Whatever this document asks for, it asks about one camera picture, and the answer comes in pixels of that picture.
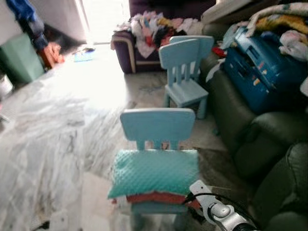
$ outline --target chair backrest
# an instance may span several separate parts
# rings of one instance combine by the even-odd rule
[[[170,142],[170,149],[178,149],[179,141],[190,137],[195,114],[191,109],[148,108],[126,110],[120,116],[125,136],[137,142],[139,150],[146,141],[152,141],[155,149],[161,143]]]
[[[174,82],[181,84],[182,66],[185,69],[185,80],[190,81],[190,67],[191,63],[197,60],[199,44],[198,39],[188,39],[168,44],[159,49],[160,64],[163,69],[167,70],[168,85],[171,86]]]
[[[170,39],[170,43],[176,43],[181,41],[186,41],[189,39],[197,39],[200,42],[198,57],[196,59],[195,65],[193,67],[193,79],[198,79],[198,71],[200,67],[201,60],[206,58],[214,45],[214,38],[212,36],[203,36],[203,35],[185,35],[185,36],[173,36]]]

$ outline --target suitcase handle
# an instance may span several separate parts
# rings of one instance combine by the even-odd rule
[[[255,62],[256,60],[259,59],[260,55],[258,52],[255,50],[253,47],[249,47],[247,50],[247,55]]]
[[[247,76],[247,69],[243,64],[241,64],[241,62],[238,62],[238,73],[242,79],[246,79],[245,76]]]

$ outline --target black cable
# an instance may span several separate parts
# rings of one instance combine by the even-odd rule
[[[208,192],[206,192],[206,193],[202,192],[202,193],[198,193],[198,194],[195,194],[195,195],[189,195],[188,198],[182,203],[182,205],[184,205],[184,204],[186,204],[186,203],[188,203],[190,201],[193,201],[198,196],[204,196],[204,195],[218,196],[218,197],[221,197],[221,198],[229,201],[230,203],[236,205],[242,211],[242,213],[244,213],[244,215],[246,217],[248,217],[254,223],[256,228],[258,228],[258,229],[260,228],[258,222],[251,215],[249,215],[249,213],[247,212],[247,210],[243,206],[241,206],[238,202],[236,202],[236,201],[234,201],[234,200],[232,200],[232,199],[230,199],[230,198],[228,198],[228,197],[226,197],[224,195],[220,195],[220,194],[217,194],[217,193],[211,193],[211,192],[209,192],[209,193]]]

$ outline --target blue suitcase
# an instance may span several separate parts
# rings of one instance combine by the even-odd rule
[[[239,28],[237,46],[228,48],[224,69],[229,78],[257,114],[290,108],[301,94],[306,63],[281,55],[277,43],[245,33],[245,27]]]

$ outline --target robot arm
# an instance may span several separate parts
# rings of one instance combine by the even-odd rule
[[[203,193],[211,193],[211,191],[201,180],[196,181],[189,188],[196,196],[203,209],[203,215],[209,223],[218,225],[222,231],[256,230],[248,220],[235,212],[233,206],[224,205],[212,195],[202,195]]]

